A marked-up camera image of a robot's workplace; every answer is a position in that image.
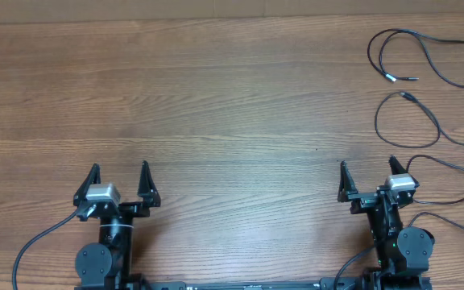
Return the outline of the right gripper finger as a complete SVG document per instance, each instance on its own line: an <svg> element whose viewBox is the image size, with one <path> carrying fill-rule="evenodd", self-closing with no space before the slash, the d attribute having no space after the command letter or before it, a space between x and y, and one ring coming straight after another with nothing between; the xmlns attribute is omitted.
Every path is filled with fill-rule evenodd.
<svg viewBox="0 0 464 290"><path fill-rule="evenodd" d="M338 188L338 202L351 201L358 195L352 175L350 174L347 163L343 160L340 163L340 183Z"/></svg>
<svg viewBox="0 0 464 290"><path fill-rule="evenodd" d="M402 166L402 164L394 155L390 156L388 164L390 166L392 175L408 174L408 170Z"/></svg>

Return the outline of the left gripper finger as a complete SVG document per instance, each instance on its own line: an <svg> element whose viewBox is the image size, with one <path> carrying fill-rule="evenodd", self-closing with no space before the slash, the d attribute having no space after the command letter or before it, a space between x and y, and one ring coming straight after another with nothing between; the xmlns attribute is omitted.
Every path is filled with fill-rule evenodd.
<svg viewBox="0 0 464 290"><path fill-rule="evenodd" d="M144 205L148 208L160 207L161 205L161 198L146 160L142 162L137 195L143 199Z"/></svg>
<svg viewBox="0 0 464 290"><path fill-rule="evenodd" d="M92 184L100 184L101 183L101 175L100 175L100 166L98 164L93 164L91 167L89 174L82 182L81 186L75 192L73 196L73 205L79 206L80 203L86 198L86 195L89 191L89 187Z"/></svg>

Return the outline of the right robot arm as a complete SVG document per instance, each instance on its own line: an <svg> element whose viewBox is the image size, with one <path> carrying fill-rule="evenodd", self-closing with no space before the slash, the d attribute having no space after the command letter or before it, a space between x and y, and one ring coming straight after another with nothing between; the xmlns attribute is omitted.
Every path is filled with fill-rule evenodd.
<svg viewBox="0 0 464 290"><path fill-rule="evenodd" d="M429 269L435 238L424 229L403 225L399 209L413 203L418 181L395 156L388 160L391 175L373 193L360 193L347 163L340 163L338 201L349 202L352 214L366 214L373 245L346 262L333 280L334 289L430 289ZM366 269L358 278L343 279L342 273L356 260L376 251L378 267Z"/></svg>

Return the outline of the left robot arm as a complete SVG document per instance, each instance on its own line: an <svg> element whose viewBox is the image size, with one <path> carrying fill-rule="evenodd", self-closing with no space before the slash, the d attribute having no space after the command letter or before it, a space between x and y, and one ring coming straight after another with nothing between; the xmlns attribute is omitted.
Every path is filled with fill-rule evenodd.
<svg viewBox="0 0 464 290"><path fill-rule="evenodd" d="M149 217L150 208L161 205L147 161L142 162L137 195L138 201L122 202L115 184L102 183L98 164L74 194L76 217L100 222L98 241L83 246L75 258L78 289L149 289L144 275L131 272L133 221Z"/></svg>

